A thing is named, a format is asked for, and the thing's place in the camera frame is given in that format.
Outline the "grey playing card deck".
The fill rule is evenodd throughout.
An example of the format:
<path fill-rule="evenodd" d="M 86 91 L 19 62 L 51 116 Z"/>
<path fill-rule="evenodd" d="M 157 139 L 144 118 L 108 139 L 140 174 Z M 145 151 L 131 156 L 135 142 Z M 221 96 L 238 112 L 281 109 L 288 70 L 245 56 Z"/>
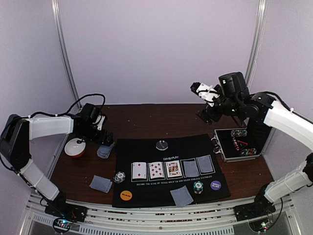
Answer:
<path fill-rule="evenodd" d="M 114 147 L 114 143 L 110 146 L 101 145 L 97 150 L 97 156 L 101 159 L 107 159 Z"/>

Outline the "blue white chip stack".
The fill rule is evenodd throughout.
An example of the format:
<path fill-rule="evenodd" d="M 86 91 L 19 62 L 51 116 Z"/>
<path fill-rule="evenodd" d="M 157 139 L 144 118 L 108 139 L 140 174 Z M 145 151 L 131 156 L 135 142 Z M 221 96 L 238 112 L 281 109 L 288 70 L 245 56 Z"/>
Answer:
<path fill-rule="evenodd" d="M 122 183 L 126 178 L 126 175 L 124 172 L 117 172 L 116 175 L 114 176 L 114 182 L 119 184 L 119 183 Z"/>

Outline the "two of diamonds card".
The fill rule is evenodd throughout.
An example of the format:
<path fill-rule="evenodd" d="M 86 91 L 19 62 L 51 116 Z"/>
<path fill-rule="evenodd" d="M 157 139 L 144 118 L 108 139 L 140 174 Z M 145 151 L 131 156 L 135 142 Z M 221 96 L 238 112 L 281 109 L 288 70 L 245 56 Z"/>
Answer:
<path fill-rule="evenodd" d="M 147 179 L 147 164 L 145 162 L 132 163 L 132 179 Z"/>

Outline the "clear round dealer button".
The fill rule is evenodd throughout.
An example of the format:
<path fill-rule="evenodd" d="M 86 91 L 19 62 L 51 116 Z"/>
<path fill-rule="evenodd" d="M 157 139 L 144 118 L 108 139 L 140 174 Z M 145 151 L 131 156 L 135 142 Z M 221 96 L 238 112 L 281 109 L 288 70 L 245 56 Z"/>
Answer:
<path fill-rule="evenodd" d="M 165 151 L 168 149 L 168 143 L 165 140 L 159 140 L 156 143 L 156 149 L 160 151 Z"/>

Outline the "nine of diamonds card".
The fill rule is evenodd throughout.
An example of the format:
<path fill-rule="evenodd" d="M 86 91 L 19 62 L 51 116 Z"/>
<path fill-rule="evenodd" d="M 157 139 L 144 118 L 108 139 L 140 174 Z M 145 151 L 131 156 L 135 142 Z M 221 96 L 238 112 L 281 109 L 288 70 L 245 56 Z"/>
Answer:
<path fill-rule="evenodd" d="M 164 178 L 164 170 L 162 162 L 148 163 L 150 179 Z"/>

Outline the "orange big blind button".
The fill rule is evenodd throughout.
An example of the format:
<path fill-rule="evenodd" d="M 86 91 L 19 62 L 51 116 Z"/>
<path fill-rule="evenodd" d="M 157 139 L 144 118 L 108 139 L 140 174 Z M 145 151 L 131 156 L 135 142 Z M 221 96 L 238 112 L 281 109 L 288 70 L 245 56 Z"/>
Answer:
<path fill-rule="evenodd" d="M 129 201 L 133 197 L 133 194 L 129 190 L 124 190 L 120 193 L 120 198 L 123 201 Z"/>

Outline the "blue small blind button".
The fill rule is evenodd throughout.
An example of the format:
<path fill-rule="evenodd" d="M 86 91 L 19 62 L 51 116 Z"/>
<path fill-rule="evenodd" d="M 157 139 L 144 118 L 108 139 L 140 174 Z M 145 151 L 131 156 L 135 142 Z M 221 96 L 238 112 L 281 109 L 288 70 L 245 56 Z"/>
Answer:
<path fill-rule="evenodd" d="M 214 180 L 210 183 L 210 187 L 214 191 L 218 191 L 222 188 L 222 184 L 220 181 Z"/>

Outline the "mixed colour chip stack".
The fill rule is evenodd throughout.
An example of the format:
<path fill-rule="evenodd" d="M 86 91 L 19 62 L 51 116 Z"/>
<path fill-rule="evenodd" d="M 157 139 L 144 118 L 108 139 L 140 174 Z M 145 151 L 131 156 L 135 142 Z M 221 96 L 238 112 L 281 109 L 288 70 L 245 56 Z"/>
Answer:
<path fill-rule="evenodd" d="M 193 190 L 195 194 L 201 194 L 203 192 L 203 183 L 201 181 L 196 181 L 193 184 Z"/>

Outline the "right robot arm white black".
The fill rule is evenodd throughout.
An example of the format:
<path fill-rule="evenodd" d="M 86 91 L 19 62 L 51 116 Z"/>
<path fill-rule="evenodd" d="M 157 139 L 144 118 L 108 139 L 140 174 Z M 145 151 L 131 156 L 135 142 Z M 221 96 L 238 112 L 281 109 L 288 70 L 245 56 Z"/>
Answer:
<path fill-rule="evenodd" d="M 248 120 L 261 128 L 278 130 L 297 140 L 309 150 L 313 148 L 313 122 L 289 107 L 279 95 L 264 91 L 251 94 L 241 72 L 219 77 L 216 86 L 195 82 L 191 91 L 205 101 L 200 118 L 206 123 L 218 122 L 222 116 Z M 283 197 L 313 185 L 313 155 L 278 180 L 263 185 L 249 204 L 234 207 L 237 221 L 275 212 L 274 203 Z"/>

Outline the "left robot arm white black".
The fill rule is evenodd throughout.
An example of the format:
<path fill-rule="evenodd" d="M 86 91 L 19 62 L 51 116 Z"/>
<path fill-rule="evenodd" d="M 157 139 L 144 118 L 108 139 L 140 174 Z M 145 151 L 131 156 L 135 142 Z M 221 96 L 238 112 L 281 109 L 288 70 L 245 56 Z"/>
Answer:
<path fill-rule="evenodd" d="M 47 203 L 45 213 L 73 222 L 84 222 L 87 208 L 67 202 L 62 192 L 35 164 L 30 143 L 34 139 L 74 134 L 81 142 L 110 146 L 112 132 L 105 130 L 107 120 L 101 109 L 87 103 L 76 114 L 36 112 L 27 117 L 9 116 L 0 136 L 0 154 L 10 163 L 9 170 L 39 194 Z"/>

